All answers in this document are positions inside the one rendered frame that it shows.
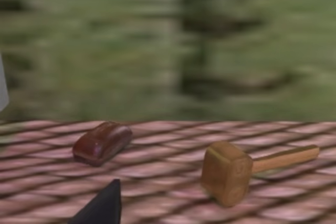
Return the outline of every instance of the mallet handle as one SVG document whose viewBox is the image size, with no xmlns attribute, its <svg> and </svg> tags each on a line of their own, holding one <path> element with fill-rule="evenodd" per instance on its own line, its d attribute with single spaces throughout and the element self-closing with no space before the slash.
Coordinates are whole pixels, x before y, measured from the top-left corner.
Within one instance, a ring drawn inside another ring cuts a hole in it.
<svg viewBox="0 0 336 224">
<path fill-rule="evenodd" d="M 253 160 L 252 173 L 303 163 L 318 157 L 320 148 L 316 145 L 295 148 Z"/>
</svg>

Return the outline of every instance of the brick pattern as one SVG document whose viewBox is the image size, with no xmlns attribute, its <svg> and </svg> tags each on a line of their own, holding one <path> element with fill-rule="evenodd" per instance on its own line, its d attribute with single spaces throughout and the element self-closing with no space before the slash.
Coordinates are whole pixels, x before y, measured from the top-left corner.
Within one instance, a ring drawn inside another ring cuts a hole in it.
<svg viewBox="0 0 336 224">
<path fill-rule="evenodd" d="M 122 181 L 122 224 L 336 222 L 336 123 L 133 123 L 126 150 L 99 168 L 75 163 L 72 144 L 101 122 L 0 125 L 0 223 L 66 223 L 114 178 Z M 321 146 L 318 160 L 255 175 L 250 193 L 222 208 L 200 188 L 206 147 L 230 141 L 252 157 Z"/>
</svg>

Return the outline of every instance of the shiny brown object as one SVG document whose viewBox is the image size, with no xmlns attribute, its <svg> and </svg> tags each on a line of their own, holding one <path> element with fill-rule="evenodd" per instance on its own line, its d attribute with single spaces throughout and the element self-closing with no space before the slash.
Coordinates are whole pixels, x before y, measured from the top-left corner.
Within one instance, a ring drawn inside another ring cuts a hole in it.
<svg viewBox="0 0 336 224">
<path fill-rule="evenodd" d="M 74 159 L 91 166 L 101 166 L 126 147 L 132 136 L 132 130 L 128 126 L 104 122 L 84 134 L 74 144 Z"/>
<path fill-rule="evenodd" d="M 221 205 L 232 207 L 247 194 L 252 174 L 313 160 L 319 150 L 308 145 L 252 159 L 235 145 L 218 141 L 206 150 L 201 185 Z"/>
</svg>

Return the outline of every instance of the wooden mallet head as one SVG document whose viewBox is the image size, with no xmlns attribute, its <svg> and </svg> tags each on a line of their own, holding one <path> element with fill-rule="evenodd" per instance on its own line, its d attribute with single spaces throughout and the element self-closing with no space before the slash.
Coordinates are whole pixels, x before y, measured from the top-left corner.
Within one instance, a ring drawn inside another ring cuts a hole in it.
<svg viewBox="0 0 336 224">
<path fill-rule="evenodd" d="M 319 150 L 309 145 L 253 160 L 233 144 L 214 142 L 204 156 L 201 186 L 221 205 L 232 207 L 247 194 L 252 174 L 313 160 Z"/>
</svg>

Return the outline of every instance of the pink tiled surface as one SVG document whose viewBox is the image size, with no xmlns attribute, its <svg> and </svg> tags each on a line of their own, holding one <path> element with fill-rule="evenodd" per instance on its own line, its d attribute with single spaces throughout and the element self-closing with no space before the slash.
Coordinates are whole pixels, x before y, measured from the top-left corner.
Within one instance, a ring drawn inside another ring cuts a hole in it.
<svg viewBox="0 0 336 224">
<path fill-rule="evenodd" d="M 0 125 L 0 223 L 66 223 L 114 178 L 122 224 L 336 223 L 336 123 L 146 122 L 99 168 L 72 161 L 72 144 L 100 122 Z M 198 179 L 206 147 L 225 140 L 252 157 L 317 144 L 320 157 L 258 174 L 234 208 L 216 205 Z"/>
</svg>

